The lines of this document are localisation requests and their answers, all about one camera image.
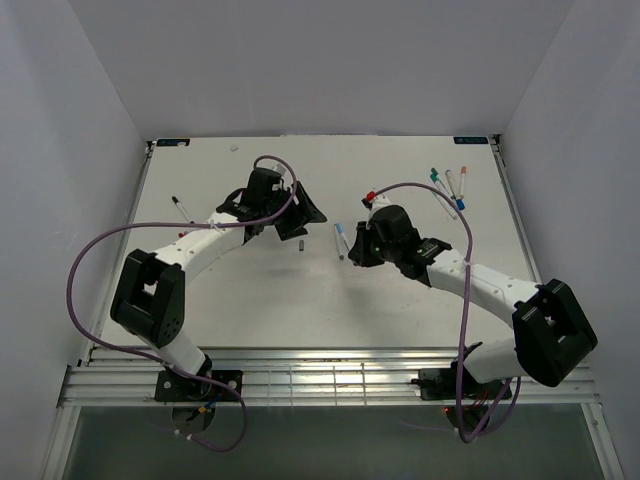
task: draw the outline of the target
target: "marker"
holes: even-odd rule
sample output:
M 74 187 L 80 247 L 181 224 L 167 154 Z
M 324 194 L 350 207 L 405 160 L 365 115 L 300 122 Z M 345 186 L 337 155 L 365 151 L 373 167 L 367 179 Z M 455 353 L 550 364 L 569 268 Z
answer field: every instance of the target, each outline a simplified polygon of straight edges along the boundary
M 433 182 L 433 184 L 436 186 L 436 188 L 442 192 L 442 189 L 438 186 L 438 184 L 436 182 Z M 449 216 L 451 218 L 453 218 L 454 220 L 458 219 L 458 215 L 456 215 L 456 212 L 453 210 L 453 208 L 451 208 L 451 205 L 449 205 L 444 198 L 442 198 L 440 195 L 438 195 L 437 193 L 431 192 L 433 193 L 433 196 L 436 197 L 436 200 L 438 200 L 440 202 L 440 205 L 442 205 L 442 208 L 444 208 L 444 211 L 447 212 L 449 214 Z
M 338 235 L 340 235 L 340 238 L 342 239 L 347 252 L 351 250 L 351 247 L 349 246 L 349 240 L 347 239 L 347 235 L 344 233 L 344 228 L 342 228 L 341 223 L 336 223 L 336 231 L 338 232 Z
M 458 196 L 464 198 L 464 181 L 467 178 L 467 167 L 460 169 L 460 188 L 458 189 Z
M 344 246 L 342 245 L 342 239 L 340 238 L 340 233 L 338 233 L 338 229 L 336 226 L 333 226 L 333 239 L 336 242 L 336 251 L 338 252 L 338 258 L 340 260 L 344 260 Z
M 449 189 L 447 188 L 447 186 L 442 183 L 442 180 L 440 180 L 440 177 L 438 177 L 435 174 L 431 174 L 431 181 L 436 185 L 436 187 L 438 187 L 438 190 L 440 190 L 442 193 L 444 193 L 447 197 L 449 197 L 451 200 L 453 200 L 455 202 L 455 197 L 453 196 L 453 194 L 449 191 Z
M 459 197 L 458 187 L 456 185 L 456 180 L 453 178 L 453 173 L 451 170 L 447 170 L 444 172 L 445 177 L 447 177 L 447 183 L 449 184 L 449 188 L 451 189 L 451 193 L 453 193 L 454 197 Z
M 456 187 L 456 181 L 453 178 L 453 173 L 451 170 L 447 170 L 444 174 L 447 177 L 447 183 L 449 184 L 449 188 L 451 188 L 451 193 L 453 193 L 453 201 L 456 202 L 458 210 L 464 210 L 464 202 L 459 198 L 460 196 L 458 195 L 458 188 Z
M 187 212 L 187 210 L 182 206 L 182 204 L 180 203 L 177 197 L 171 197 L 171 200 L 173 200 L 173 203 L 176 204 L 176 207 L 178 208 L 178 210 L 180 210 L 180 213 L 182 214 L 182 216 L 185 218 L 187 222 L 196 223 L 193 221 L 193 218 L 191 218 L 191 215 L 189 215 L 189 212 Z

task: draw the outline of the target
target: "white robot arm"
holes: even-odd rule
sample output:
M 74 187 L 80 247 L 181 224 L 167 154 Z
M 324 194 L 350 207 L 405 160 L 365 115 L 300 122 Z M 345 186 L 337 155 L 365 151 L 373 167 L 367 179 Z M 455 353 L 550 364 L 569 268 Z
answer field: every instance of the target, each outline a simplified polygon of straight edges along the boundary
M 153 252 L 134 250 L 125 259 L 111 305 L 111 318 L 138 336 L 167 365 L 167 374 L 187 399 L 202 397 L 202 384 L 171 371 L 177 367 L 192 375 L 208 376 L 209 358 L 184 332 L 185 289 L 215 260 L 238 248 L 268 225 L 281 240 L 307 233 L 307 223 L 326 222 L 300 182 L 295 198 L 269 224 L 255 220 L 274 217 L 292 195 L 283 187 L 282 170 L 255 167 L 246 188 L 232 192 L 207 223 L 211 229 L 194 230 Z M 221 228 L 217 225 L 240 223 Z
M 458 251 L 438 239 L 421 238 L 407 212 L 384 195 L 363 203 L 370 214 L 358 223 L 349 252 L 355 265 L 391 262 L 410 279 L 464 297 L 466 261 Z M 555 387 L 597 345 L 571 289 L 559 280 L 537 285 L 472 264 L 471 302 L 505 322 L 514 337 L 467 348 L 465 391 L 522 375 Z M 441 372 L 444 381 L 432 384 L 438 391 L 431 398 L 454 398 L 455 363 Z

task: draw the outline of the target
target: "gray wall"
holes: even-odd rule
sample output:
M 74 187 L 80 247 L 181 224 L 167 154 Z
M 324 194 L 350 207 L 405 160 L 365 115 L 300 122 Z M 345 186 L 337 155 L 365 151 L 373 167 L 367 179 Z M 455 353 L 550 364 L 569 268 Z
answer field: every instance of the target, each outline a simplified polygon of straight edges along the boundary
M 35 478 L 66 364 L 74 255 L 121 223 L 144 143 L 66 0 L 0 0 L 0 476 Z M 113 244 L 77 288 L 85 321 Z
M 544 278 L 565 279 L 600 339 L 592 356 L 628 478 L 640 477 L 640 4 L 576 0 L 504 135 Z
M 502 132 L 572 0 L 70 0 L 145 139 Z

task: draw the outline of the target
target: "white table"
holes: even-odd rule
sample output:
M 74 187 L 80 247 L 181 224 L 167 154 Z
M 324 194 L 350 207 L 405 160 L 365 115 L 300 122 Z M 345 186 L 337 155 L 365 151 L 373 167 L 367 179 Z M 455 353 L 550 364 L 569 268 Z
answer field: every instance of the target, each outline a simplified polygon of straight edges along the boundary
M 456 145 L 452 137 L 291 136 L 198 138 L 188 146 L 156 147 L 135 211 L 135 222 L 182 221 L 177 196 L 196 221 L 205 220 L 234 189 L 246 185 L 253 160 L 287 160 L 326 224 L 309 225 L 304 252 L 298 239 L 280 242 L 269 228 L 211 265 L 187 290 L 185 328 L 202 347 L 379 348 L 457 345 L 462 301 L 404 278 L 392 265 L 354 267 L 336 255 L 333 224 L 353 240 L 367 210 L 360 199 L 373 187 L 401 181 L 429 183 L 431 167 L 444 178 L 467 166 L 464 211 L 474 235 L 473 259 L 514 277 L 530 278 L 505 189 L 490 145 Z M 462 225 L 421 189 L 389 193 L 421 235 L 464 252 Z M 153 250 L 177 238 L 176 229 L 140 229 L 125 251 Z M 110 319 L 102 338 L 141 345 Z M 467 343 L 512 333 L 497 318 L 471 308 Z

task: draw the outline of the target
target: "wire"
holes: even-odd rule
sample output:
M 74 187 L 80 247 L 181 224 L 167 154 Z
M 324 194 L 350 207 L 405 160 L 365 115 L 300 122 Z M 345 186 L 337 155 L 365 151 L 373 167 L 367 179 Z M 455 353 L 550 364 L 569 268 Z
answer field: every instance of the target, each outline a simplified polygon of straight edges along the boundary
M 498 392 L 498 395 L 496 396 L 495 400 L 493 401 L 493 403 L 491 404 L 487 412 L 482 416 L 482 419 L 480 420 L 476 428 L 474 428 L 471 433 L 468 433 L 464 430 L 464 427 L 463 427 L 464 422 L 462 418 L 462 409 L 463 409 L 462 377 L 464 372 L 465 339 L 467 337 L 467 323 L 469 321 L 469 305 L 471 303 L 471 252 L 473 251 L 473 235 L 471 234 L 471 227 L 469 226 L 467 219 L 464 217 L 464 215 L 462 214 L 458 206 L 454 202 L 452 202 L 449 197 L 447 197 L 445 194 L 440 192 L 438 189 L 430 187 L 429 185 L 425 185 L 424 183 L 418 183 L 418 182 L 396 183 L 388 187 L 382 188 L 377 192 L 374 192 L 375 194 L 374 196 L 378 196 L 390 190 L 394 190 L 396 188 L 401 188 L 401 187 L 424 188 L 425 190 L 429 190 L 430 192 L 442 197 L 444 201 L 447 202 L 451 206 L 451 208 L 453 208 L 454 211 L 458 213 L 458 216 L 460 217 L 460 221 L 462 222 L 462 225 L 465 231 L 467 232 L 467 238 L 468 238 L 467 252 L 464 257 L 465 259 L 464 296 L 463 296 L 463 302 L 462 302 L 462 320 L 460 321 L 460 340 L 458 342 L 458 364 L 456 369 L 456 419 L 458 422 L 458 435 L 460 436 L 460 440 L 462 440 L 464 443 L 471 443 L 479 435 L 487 434 L 490 431 L 491 432 L 495 431 L 497 427 L 504 424 L 507 418 L 511 415 L 511 413 L 513 412 L 513 408 L 516 404 L 516 401 L 518 399 L 518 394 L 520 393 L 520 379 L 518 378 L 518 385 L 516 387 L 516 391 L 511 400 L 511 405 L 509 405 L 507 412 L 498 421 L 497 425 L 495 425 L 490 429 L 486 429 L 484 432 L 482 431 L 482 428 L 489 421 L 489 418 L 491 417 L 495 409 L 498 408 L 498 403 L 500 402 L 500 400 L 504 398 L 505 394 L 507 393 L 507 390 L 509 389 L 509 385 L 511 384 L 511 380 L 512 380 L 511 378 L 505 381 L 504 385 Z
M 274 160 L 274 161 L 280 163 L 281 165 L 283 165 L 289 171 L 289 174 L 291 175 L 291 178 L 292 178 L 291 195 L 289 195 L 289 198 L 287 199 L 287 201 L 274 214 L 269 215 L 268 217 L 265 217 L 265 218 L 260 218 L 260 219 L 257 219 L 257 220 L 250 220 L 250 221 L 247 221 L 247 222 L 217 223 L 215 225 L 209 224 L 209 223 L 145 222 L 145 223 L 131 223 L 131 224 L 128 224 L 128 225 L 122 225 L 120 227 L 115 227 L 115 228 L 112 228 L 110 230 L 107 230 L 106 232 L 101 233 L 100 235 L 95 237 L 93 240 L 91 240 L 89 243 L 87 243 L 87 245 L 85 245 L 85 247 L 80 251 L 80 253 L 76 257 L 76 259 L 73 261 L 73 264 L 71 265 L 71 269 L 69 270 L 69 276 L 67 278 L 66 304 L 67 304 L 67 311 L 69 313 L 69 318 L 71 318 L 71 322 L 73 323 L 73 326 L 82 335 L 84 335 L 86 338 L 88 338 L 92 342 L 97 343 L 98 345 L 101 345 L 101 346 L 103 346 L 105 348 L 108 348 L 110 350 L 116 350 L 118 352 L 123 352 L 123 353 L 129 353 L 131 355 L 137 355 L 137 356 L 144 357 L 144 358 L 147 358 L 149 360 L 153 360 L 155 362 L 158 362 L 158 363 L 162 364 L 164 367 L 167 367 L 167 368 L 171 369 L 172 371 L 174 371 L 175 373 L 177 373 L 178 375 L 181 375 L 183 377 L 191 378 L 193 380 L 197 380 L 197 381 L 204 382 L 204 383 L 208 383 L 208 384 L 213 385 L 213 386 L 215 386 L 217 388 L 222 388 L 222 389 L 228 391 L 229 393 L 231 393 L 231 395 L 233 395 L 238 400 L 238 402 L 240 402 L 240 406 L 242 407 L 242 419 L 243 419 L 243 421 L 242 421 L 242 429 L 240 431 L 240 434 L 236 438 L 236 440 L 233 443 L 231 443 L 230 445 L 228 445 L 226 447 L 220 447 L 218 445 L 214 445 L 214 444 L 212 444 L 210 442 L 207 442 L 206 440 L 198 439 L 195 436 L 187 437 L 190 440 L 193 440 L 196 443 L 199 443 L 200 445 L 203 445 L 203 446 L 205 446 L 205 447 L 207 447 L 210 450 L 213 450 L 215 452 L 229 452 L 229 451 L 233 450 L 234 448 L 236 448 L 240 444 L 240 442 L 242 442 L 242 439 L 244 438 L 244 436 L 245 436 L 245 434 L 247 432 L 247 425 L 249 423 L 249 418 L 248 418 L 248 415 L 247 415 L 247 405 L 244 403 L 244 399 L 240 396 L 240 394 L 238 392 L 236 392 L 235 389 L 231 388 L 229 385 L 227 385 L 225 383 L 218 382 L 216 380 L 213 380 L 212 378 L 200 377 L 198 375 L 193 375 L 191 373 L 185 372 L 184 370 L 182 370 L 182 369 L 180 369 L 178 367 L 175 367 L 173 365 L 168 365 L 163 359 L 161 359 L 160 357 L 157 357 L 157 356 L 155 356 L 153 354 L 150 354 L 150 353 L 147 353 L 147 352 L 143 352 L 143 351 L 138 350 L 138 349 L 133 348 L 133 347 L 124 347 L 124 346 L 121 346 L 121 345 L 114 345 L 113 343 L 106 342 L 106 341 L 96 337 L 91 332 L 86 330 L 82 326 L 82 324 L 80 323 L 80 320 L 78 319 L 78 315 L 76 314 L 75 308 L 73 306 L 73 283 L 74 283 L 74 280 L 75 280 L 75 277 L 76 277 L 76 273 L 78 271 L 78 267 L 80 266 L 80 262 L 87 255 L 89 250 L 91 250 L 96 244 L 98 244 L 99 242 L 101 242 L 105 238 L 108 238 L 111 235 L 114 235 L 114 234 L 119 233 L 119 232 L 124 232 L 126 230 L 133 230 L 133 229 L 136 229 L 136 228 L 157 228 L 157 227 L 189 228 L 189 229 L 240 228 L 240 227 L 249 227 L 249 226 L 253 226 L 253 225 L 261 225 L 261 224 L 264 224 L 264 223 L 270 223 L 271 221 L 275 220 L 280 215 L 282 215 L 285 212 L 285 210 L 287 208 L 289 208 L 289 205 L 291 205 L 291 202 L 293 202 L 293 199 L 295 198 L 295 195 L 296 195 L 296 192 L 297 192 L 297 187 L 298 187 L 297 178 L 296 178 L 295 172 L 293 171 L 293 169 L 291 168 L 291 166 L 287 162 L 285 162 L 281 158 L 273 156 L 273 155 L 261 155 L 260 157 L 258 157 L 254 161 L 253 168 L 255 169 L 257 167 L 257 165 L 263 160 Z
M 215 397 L 213 397 L 211 400 L 209 400 L 207 403 L 204 404 L 204 408 L 209 409 L 211 408 L 211 405 L 213 405 L 214 403 L 216 403 L 218 400 L 220 400 L 220 395 L 216 395 Z
M 476 401 L 473 402 L 473 404 L 471 405 L 471 408 L 480 408 L 481 406 L 484 405 L 484 403 L 487 401 L 487 398 L 489 397 L 489 387 L 485 387 L 482 398 L 477 398 L 477 397 L 478 395 L 476 395 Z

